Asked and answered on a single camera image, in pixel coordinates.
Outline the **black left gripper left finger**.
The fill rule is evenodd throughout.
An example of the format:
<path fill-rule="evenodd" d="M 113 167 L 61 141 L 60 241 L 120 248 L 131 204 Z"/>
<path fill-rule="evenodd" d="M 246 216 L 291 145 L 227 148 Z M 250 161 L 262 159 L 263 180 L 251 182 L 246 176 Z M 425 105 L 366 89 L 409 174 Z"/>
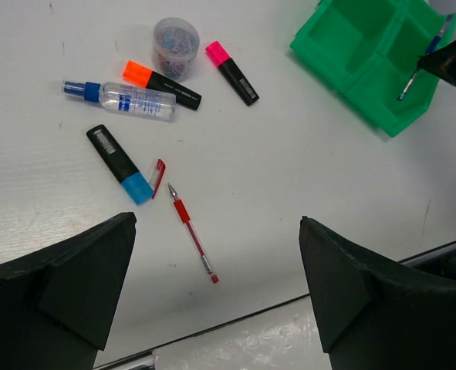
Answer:
<path fill-rule="evenodd" d="M 137 219 L 117 214 L 0 264 L 0 369 L 91 369 L 106 347 Z"/>

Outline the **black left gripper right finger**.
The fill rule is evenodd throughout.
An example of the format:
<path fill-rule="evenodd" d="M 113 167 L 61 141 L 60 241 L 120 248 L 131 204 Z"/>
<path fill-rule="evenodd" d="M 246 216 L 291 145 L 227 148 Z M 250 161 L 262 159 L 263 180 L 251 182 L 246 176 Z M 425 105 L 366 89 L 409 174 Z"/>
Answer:
<path fill-rule="evenodd" d="M 334 369 L 456 369 L 456 241 L 393 261 L 301 219 L 299 246 Z"/>

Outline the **red gel pen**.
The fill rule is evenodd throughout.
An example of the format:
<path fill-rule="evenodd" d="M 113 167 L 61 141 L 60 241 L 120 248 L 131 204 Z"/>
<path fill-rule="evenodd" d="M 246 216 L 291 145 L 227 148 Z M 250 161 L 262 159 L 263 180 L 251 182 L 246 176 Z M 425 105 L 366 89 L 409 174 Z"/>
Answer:
<path fill-rule="evenodd" d="M 196 248 L 196 251 L 198 252 L 199 258 L 201 260 L 201 263 L 204 266 L 204 269 L 206 273 L 209 276 L 209 279 L 213 284 L 217 284 L 220 279 L 216 272 L 214 271 L 213 267 L 211 266 L 211 262 L 208 259 L 208 256 L 203 248 L 203 245 L 201 243 L 201 240 L 199 236 L 196 233 L 196 230 L 194 229 L 194 226 L 191 222 L 190 215 L 182 201 L 182 199 L 179 197 L 177 191 L 174 189 L 174 187 L 168 183 L 167 184 L 169 193 L 171 195 L 171 199 L 173 201 L 173 205 L 175 210 L 177 211 L 177 215 L 179 216 L 182 224 L 185 226 L 187 232 L 189 233 L 192 243 L 194 247 Z"/>

